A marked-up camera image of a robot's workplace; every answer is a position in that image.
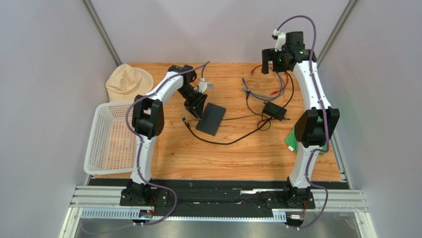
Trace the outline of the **white plastic basket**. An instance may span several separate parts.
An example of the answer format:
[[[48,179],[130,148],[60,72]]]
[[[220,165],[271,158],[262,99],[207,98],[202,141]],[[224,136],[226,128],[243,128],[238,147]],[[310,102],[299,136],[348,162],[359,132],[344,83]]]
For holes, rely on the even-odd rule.
[[[86,150],[85,173],[110,175],[132,171],[137,137],[125,120],[131,104],[110,102],[96,108]]]

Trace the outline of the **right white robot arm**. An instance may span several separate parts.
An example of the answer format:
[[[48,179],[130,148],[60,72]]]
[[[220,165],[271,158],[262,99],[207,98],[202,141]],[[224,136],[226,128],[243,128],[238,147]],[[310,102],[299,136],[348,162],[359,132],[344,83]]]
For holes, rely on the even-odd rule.
[[[305,110],[294,126],[298,149],[294,169],[283,188],[281,201],[287,207],[297,207],[311,198],[311,175],[320,153],[329,150],[329,140],[339,121],[340,112],[331,106],[321,88],[316,71],[316,57],[306,49],[303,32],[272,34],[274,48],[262,51],[261,72],[292,71],[296,76],[304,100]]]

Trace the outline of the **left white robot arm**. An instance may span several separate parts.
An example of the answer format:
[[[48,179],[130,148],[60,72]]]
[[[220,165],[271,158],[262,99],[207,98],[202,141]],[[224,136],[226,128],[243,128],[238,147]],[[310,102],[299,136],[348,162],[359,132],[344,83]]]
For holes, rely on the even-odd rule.
[[[196,119],[202,120],[206,83],[201,79],[195,89],[192,82],[197,78],[196,69],[190,65],[172,65],[163,80],[146,95],[135,97],[128,111],[132,119],[127,119],[129,129],[137,136],[137,152],[134,168],[127,189],[122,192],[124,201],[146,205],[151,201],[151,163],[158,136],[164,129],[164,105],[178,92],[184,98],[185,109]]]

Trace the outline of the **black network switch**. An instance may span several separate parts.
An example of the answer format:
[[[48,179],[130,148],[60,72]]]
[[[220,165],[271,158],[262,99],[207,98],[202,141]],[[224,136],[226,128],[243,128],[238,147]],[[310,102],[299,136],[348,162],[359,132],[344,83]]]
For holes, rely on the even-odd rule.
[[[203,119],[198,122],[196,130],[215,136],[225,112],[226,108],[208,103],[204,110]]]

